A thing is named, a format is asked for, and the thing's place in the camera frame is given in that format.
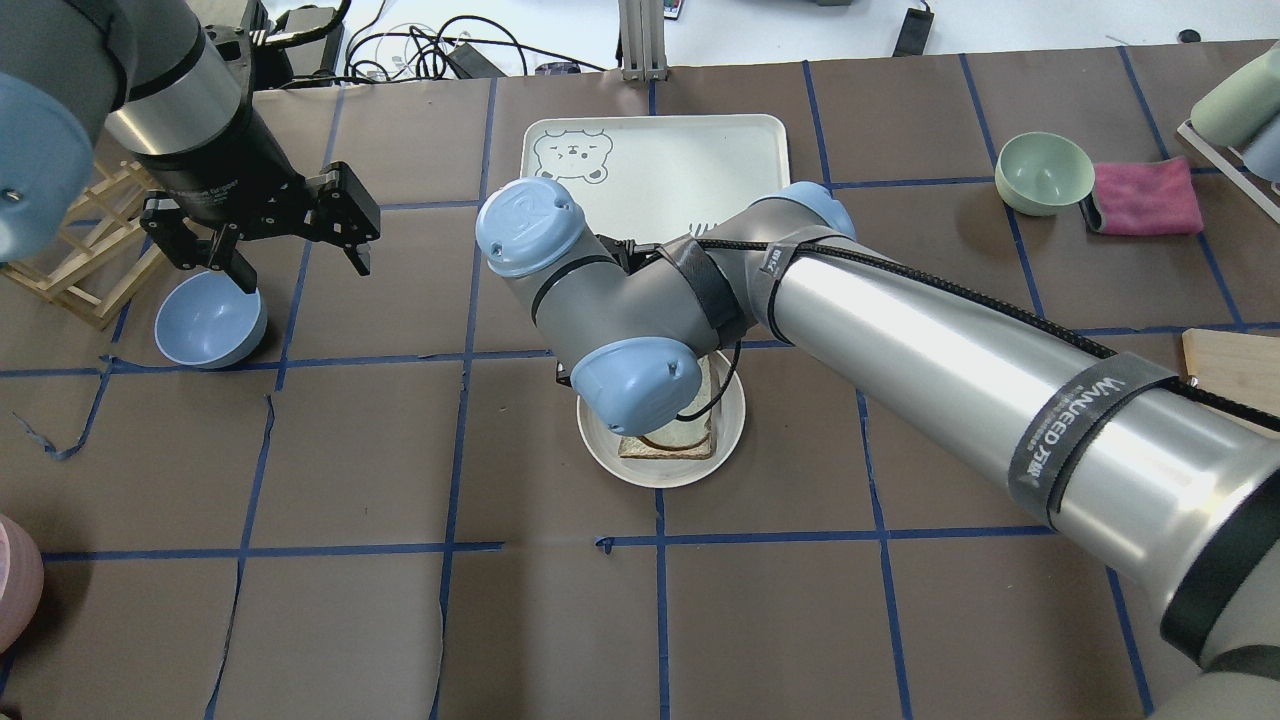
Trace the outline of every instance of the pink towel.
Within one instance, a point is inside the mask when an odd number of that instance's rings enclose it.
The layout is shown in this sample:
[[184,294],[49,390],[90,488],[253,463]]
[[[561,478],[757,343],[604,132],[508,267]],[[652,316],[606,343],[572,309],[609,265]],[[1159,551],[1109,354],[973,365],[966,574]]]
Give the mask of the pink towel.
[[1184,234],[1204,229],[1187,158],[1164,163],[1097,163],[1082,201],[1089,229],[1103,234]]

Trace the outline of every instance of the light blue joint cover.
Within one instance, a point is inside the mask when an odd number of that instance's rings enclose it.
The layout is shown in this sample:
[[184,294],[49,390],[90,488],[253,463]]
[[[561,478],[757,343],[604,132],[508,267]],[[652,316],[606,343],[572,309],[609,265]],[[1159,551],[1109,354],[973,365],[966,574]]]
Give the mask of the light blue joint cover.
[[591,351],[570,382],[612,432],[634,437],[672,421],[694,401],[703,373],[685,343],[634,337]]
[[849,217],[849,210],[845,209],[842,202],[831,196],[829,190],[815,182],[792,183],[772,195],[765,195],[760,200],[771,197],[782,197],[792,202],[799,202],[822,218],[823,224],[828,228],[840,232],[840,234],[849,236],[849,240],[858,240],[854,234],[854,220]]
[[76,115],[0,73],[0,263],[49,245],[92,169],[93,146]]
[[493,272],[520,278],[559,260],[584,228],[586,215],[564,186],[548,178],[520,178],[480,209],[476,245]]

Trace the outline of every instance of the light green bowl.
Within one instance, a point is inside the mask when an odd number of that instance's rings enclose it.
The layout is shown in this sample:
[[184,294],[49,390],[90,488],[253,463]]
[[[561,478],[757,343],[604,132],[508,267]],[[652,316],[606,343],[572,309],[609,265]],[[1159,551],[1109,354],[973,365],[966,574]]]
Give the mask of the light green bowl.
[[1028,132],[1000,149],[996,191],[1027,215],[1056,215],[1093,191],[1093,161],[1070,140]]

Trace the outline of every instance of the velcro strap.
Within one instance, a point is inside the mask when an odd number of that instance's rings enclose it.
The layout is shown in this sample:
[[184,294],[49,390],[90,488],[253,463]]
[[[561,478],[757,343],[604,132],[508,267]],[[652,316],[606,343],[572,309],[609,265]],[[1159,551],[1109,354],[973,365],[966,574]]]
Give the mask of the velcro strap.
[[733,286],[696,240],[692,237],[673,240],[659,246],[658,252],[684,275],[694,291],[707,323],[719,338],[721,347],[733,345],[746,333],[746,315],[737,304]]
[[791,345],[791,341],[782,334],[782,331],[778,329],[778,324],[773,318],[773,302],[777,299],[778,286],[782,283],[782,275],[785,275],[787,268],[791,266],[791,261],[795,260],[796,250],[801,245],[831,240],[835,237],[845,236],[823,225],[800,228],[782,240],[769,243],[769,249],[764,251],[764,264],[760,265],[758,272],[751,274],[751,311],[755,313],[755,319],[760,324],[767,325],[769,332],[773,333],[773,337],[787,345]]
[[1051,511],[1084,448],[1107,420],[1138,393],[1172,372],[1132,352],[1112,355],[1085,368],[1061,387],[1027,427],[1009,464],[1009,495],[1041,523],[1053,527]]

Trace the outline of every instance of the wooden board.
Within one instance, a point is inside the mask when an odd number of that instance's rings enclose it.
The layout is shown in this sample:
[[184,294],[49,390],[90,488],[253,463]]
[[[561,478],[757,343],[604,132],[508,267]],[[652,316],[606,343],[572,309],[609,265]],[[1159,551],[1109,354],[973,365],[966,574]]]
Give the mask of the wooden board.
[[1280,415],[1280,338],[1192,329],[1183,352],[1199,387]]

